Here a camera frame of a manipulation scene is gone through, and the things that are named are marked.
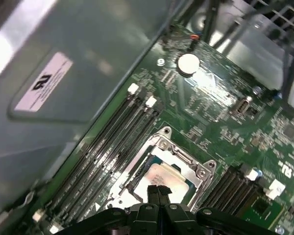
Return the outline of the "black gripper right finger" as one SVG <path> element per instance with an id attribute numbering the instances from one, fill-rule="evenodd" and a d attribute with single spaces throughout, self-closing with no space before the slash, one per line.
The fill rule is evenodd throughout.
<path id="1" fill-rule="evenodd" d="M 204 207 L 196 214 L 183 204 L 171 203 L 167 186 L 159 186 L 160 235 L 274 235 L 243 219 L 213 208 Z"/>

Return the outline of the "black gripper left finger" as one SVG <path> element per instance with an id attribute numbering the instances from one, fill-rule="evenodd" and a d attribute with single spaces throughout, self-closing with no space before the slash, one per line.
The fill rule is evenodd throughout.
<path id="1" fill-rule="evenodd" d="M 160 218 L 159 187 L 147 188 L 148 202 L 135 204 L 127 212 L 120 208 L 106 209 L 73 224 L 58 235 L 158 235 Z"/>

